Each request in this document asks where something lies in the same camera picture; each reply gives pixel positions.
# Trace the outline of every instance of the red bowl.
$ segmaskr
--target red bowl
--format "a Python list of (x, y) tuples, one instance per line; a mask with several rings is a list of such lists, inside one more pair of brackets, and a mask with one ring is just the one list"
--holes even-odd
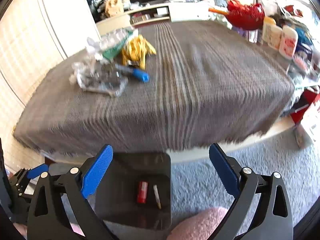
[(242, 5), (237, 0), (230, 0), (227, 8), (229, 15), (226, 18), (233, 26), (247, 31), (262, 28), (265, 14), (260, 3)]

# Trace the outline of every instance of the stuffed animal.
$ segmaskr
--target stuffed animal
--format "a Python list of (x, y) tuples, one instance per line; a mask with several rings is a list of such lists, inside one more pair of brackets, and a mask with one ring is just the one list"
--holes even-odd
[(107, 0), (105, 13), (108, 17), (123, 14), (123, 4), (121, 0)]

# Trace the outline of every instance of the red lighter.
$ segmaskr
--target red lighter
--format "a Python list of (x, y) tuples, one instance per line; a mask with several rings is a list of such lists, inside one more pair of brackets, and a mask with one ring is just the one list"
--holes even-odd
[(148, 190), (148, 183), (145, 181), (140, 181), (139, 187), (138, 187), (138, 196), (137, 196), (138, 203), (141, 203), (141, 204), (146, 203), (147, 190)]

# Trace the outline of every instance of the blue gripper pad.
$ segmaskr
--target blue gripper pad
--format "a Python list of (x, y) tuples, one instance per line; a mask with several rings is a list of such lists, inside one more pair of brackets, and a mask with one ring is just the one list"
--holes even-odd
[(239, 179), (224, 155), (214, 144), (209, 148), (209, 158), (228, 194), (234, 196), (234, 198), (239, 197)]
[(35, 167), (33, 168), (32, 170), (30, 170), (28, 173), (27, 173), (27, 178), (28, 179), (34, 179), (38, 176), (41, 175), (41, 173), (47, 171), (48, 172), (49, 170), (49, 167), (47, 164), (41, 164), (39, 165), (38, 167)]
[(105, 144), (99, 156), (82, 179), (81, 193), (84, 198), (92, 195), (97, 190), (100, 181), (106, 173), (113, 157), (113, 150), (110, 145)]

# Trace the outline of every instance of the pink fabric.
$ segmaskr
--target pink fabric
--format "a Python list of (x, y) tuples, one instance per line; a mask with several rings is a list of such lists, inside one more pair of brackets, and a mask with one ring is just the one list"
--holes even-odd
[(167, 240), (207, 240), (227, 212), (223, 207), (206, 209), (177, 225)]

